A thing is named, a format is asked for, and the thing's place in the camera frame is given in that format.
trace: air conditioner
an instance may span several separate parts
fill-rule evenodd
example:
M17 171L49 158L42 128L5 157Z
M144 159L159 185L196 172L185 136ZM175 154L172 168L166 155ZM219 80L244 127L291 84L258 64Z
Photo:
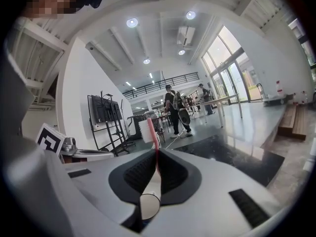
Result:
M194 31L196 29L189 26L180 26L178 31L177 44L186 46L191 44Z

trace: floor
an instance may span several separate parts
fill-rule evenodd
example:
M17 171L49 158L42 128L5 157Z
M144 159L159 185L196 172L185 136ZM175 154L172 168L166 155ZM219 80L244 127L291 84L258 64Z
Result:
M206 118L201 113L200 118L191 120L190 127L194 134L192 137L178 138L177 140L170 139L173 128L170 128L170 132L168 132L165 126L165 143L161 139L161 147L178 149L189 153L190 150L199 148L197 146L198 142L203 143L203 140L207 141L208 138L210 138L209 140L212 140L211 138L214 140L216 136L231 137L245 142L246 145L255 146L255 148L263 146L270 139L269 135L275 130L276 124L282 118L285 106L264 107L262 102L245 103L241 106L243 119L240 118L238 105L224 106L224 128L220 128L216 109L214 109L216 111L215 114L206 116ZM263 167L261 169L262 176L260 176L254 168L256 162L254 163L251 160L244 161L248 164L247 168L255 171L255 175L252 175L252 178L267 186L282 206L287 206L293 202L296 194L301 190L308 177L308 172L303 170L303 167L311 158L310 150L313 142L316 143L316 139L314 139L316 136L316 115L314 110L308 110L308 120L309 131L305 142L277 136L271 146L265 148L267 149L265 152L271 153L271 155L268 153L267 155L280 164L280 166L274 166L275 172L272 172L272 174L268 173L269 167L260 166ZM130 147L129 149L131 152L137 152L143 149L150 149L151 147L151 143L145 144L143 140L137 140L136 147ZM201 150L197 154L205 154L205 152ZM240 156L246 159L244 154L239 154Z

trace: cable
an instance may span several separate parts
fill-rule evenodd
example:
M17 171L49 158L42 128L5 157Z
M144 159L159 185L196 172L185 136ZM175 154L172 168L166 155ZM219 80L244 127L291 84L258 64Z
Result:
M177 138L175 138L174 139L174 141L172 141L167 147L166 147L166 149L168 148L168 147L170 147L170 145L173 143L173 142L175 142L176 141L176 139L178 139L178 138L180 138L180 136L179 137L177 137Z

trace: white sneaker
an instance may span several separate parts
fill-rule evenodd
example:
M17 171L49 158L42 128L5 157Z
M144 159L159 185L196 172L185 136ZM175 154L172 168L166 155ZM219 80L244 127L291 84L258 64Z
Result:
M172 135L170 136L171 139L175 139L175 138L178 138L178 137L179 137L179 134L172 134Z
M190 136L192 136L193 134L192 134L192 131L190 131L190 132L186 132L186 136L187 137L190 137Z

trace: white ceiling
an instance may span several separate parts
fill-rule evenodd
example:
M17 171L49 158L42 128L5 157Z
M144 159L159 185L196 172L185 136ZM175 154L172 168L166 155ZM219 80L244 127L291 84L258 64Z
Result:
M210 12L205 9L207 5L211 5L208 7ZM188 8L197 12L194 20L186 20ZM59 67L55 64L63 52L41 41L37 32L46 36L48 42L59 42L57 46L62 47L61 49L65 46L67 49L72 37L81 30L82 36L87 40L87 47L91 45L90 41L95 41L111 57L112 62L104 58L104 55L96 58L111 79L120 78L126 73L136 74L133 84L139 85L138 81L143 83L143 77L150 70L150 66L145 67L142 63L147 56L152 60L150 64L168 57L185 60L187 63L196 59L196 51L201 52L201 45L208 44L208 39L203 38L203 34L214 21L213 14L216 17L231 18L264 34L274 19L284 20L285 15L288 16L290 12L282 0L103 0L97 9L85 6L76 14L32 19L31 26L40 29L36 29L35 34L29 34L25 31L26 26L20 24L20 27L16 27L18 30L12 30L9 35L8 46L11 53L15 53L14 58L27 78L44 81L40 88L32 89L37 97L45 97L45 89L58 74ZM121 18L117 20L122 15L126 18L124 22ZM135 16L139 19L138 29L126 27L126 20ZM177 55L179 47L176 45L177 28L181 25L196 27L192 50L187 51L183 57ZM115 38L115 34L120 36L121 43ZM163 68L155 67L151 72L160 70Z

